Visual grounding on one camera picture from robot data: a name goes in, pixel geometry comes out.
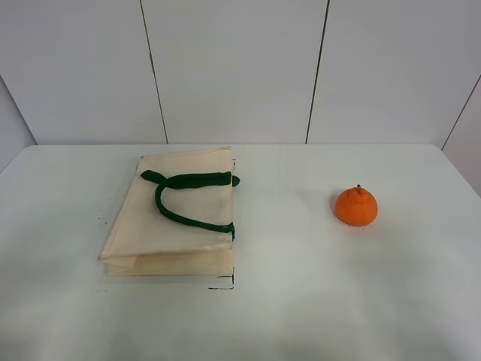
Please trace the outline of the cream linen bag green handles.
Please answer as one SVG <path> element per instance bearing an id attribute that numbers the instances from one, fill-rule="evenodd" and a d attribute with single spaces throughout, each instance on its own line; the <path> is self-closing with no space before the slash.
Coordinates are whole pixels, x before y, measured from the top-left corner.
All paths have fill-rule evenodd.
<path id="1" fill-rule="evenodd" d="M 230 147 L 142 156 L 98 259 L 113 276 L 234 272 Z"/>

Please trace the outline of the orange with stem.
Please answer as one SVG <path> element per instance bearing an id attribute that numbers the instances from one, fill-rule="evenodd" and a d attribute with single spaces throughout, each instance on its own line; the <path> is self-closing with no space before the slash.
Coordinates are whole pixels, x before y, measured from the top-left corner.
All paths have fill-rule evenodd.
<path id="1" fill-rule="evenodd" d="M 360 184 L 344 190 L 334 204 L 335 216 L 348 226 L 367 226 L 378 215 L 375 197 Z"/>

